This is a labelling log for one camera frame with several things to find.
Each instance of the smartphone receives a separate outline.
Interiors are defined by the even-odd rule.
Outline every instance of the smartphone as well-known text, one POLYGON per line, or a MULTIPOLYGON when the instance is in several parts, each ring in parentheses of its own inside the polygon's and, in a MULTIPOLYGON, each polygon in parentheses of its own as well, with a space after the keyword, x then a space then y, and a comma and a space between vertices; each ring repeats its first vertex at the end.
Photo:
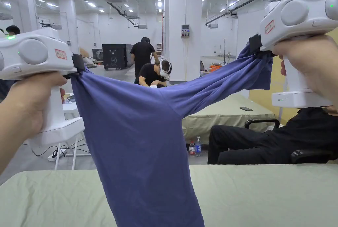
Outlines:
POLYGON ((246 108, 245 106, 242 106, 240 109, 245 110, 245 111, 253 111, 252 109, 246 108))

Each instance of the black chair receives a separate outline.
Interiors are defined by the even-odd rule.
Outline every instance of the black chair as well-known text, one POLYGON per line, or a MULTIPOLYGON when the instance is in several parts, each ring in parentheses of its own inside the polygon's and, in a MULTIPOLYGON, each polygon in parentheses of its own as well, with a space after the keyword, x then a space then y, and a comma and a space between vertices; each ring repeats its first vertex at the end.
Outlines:
MULTIPOLYGON (((280 122, 278 119, 249 119, 245 122, 244 128, 249 128, 254 123, 274 123, 274 129, 279 128, 280 122)), ((336 160, 338 156, 328 150, 296 150, 291 154, 291 161, 297 163, 327 163, 329 160, 336 160)))

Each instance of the plastic bottle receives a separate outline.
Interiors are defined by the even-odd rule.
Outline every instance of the plastic bottle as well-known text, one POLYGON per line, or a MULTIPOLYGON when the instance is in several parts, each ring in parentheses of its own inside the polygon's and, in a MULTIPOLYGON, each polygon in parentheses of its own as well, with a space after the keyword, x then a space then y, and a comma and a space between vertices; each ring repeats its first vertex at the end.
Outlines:
POLYGON ((201 138, 197 137, 196 147, 195 147, 195 155, 196 157, 200 157, 202 155, 202 144, 201 138))
POLYGON ((189 145, 189 154, 191 156, 194 156, 195 155, 195 150, 196 150, 196 147, 195 147, 195 144, 194 142, 192 141, 189 145))

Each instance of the bed sheet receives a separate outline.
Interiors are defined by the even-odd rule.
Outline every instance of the bed sheet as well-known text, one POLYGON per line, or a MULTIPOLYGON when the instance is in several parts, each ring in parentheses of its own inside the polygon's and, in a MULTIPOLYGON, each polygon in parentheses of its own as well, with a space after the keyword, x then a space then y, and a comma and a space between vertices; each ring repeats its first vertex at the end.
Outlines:
MULTIPOLYGON (((190 169, 206 227, 337 226, 338 165, 190 169)), ((116 227, 96 170, 18 173, 0 200, 0 226, 116 227)))
MULTIPOLYGON (((226 99, 207 106, 205 109, 182 120, 182 130, 186 141, 196 140, 198 136, 204 144, 208 144, 210 129, 214 125, 244 127, 248 119, 275 118, 275 115, 263 106, 245 98, 240 94, 233 94, 226 99), (247 107, 253 111, 244 111, 240 107, 247 107)), ((258 132, 266 131, 271 124, 252 124, 250 129, 258 132)))

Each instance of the red label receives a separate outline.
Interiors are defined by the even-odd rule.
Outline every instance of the red label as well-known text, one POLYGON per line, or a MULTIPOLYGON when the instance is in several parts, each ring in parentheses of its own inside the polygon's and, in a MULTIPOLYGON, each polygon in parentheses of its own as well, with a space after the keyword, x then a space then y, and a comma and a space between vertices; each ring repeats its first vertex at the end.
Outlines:
POLYGON ((272 20, 266 27, 265 27, 265 34, 268 34, 274 29, 274 20, 272 20))
POLYGON ((55 49, 55 53, 56 53, 57 58, 67 60, 66 52, 61 51, 59 49, 55 49))

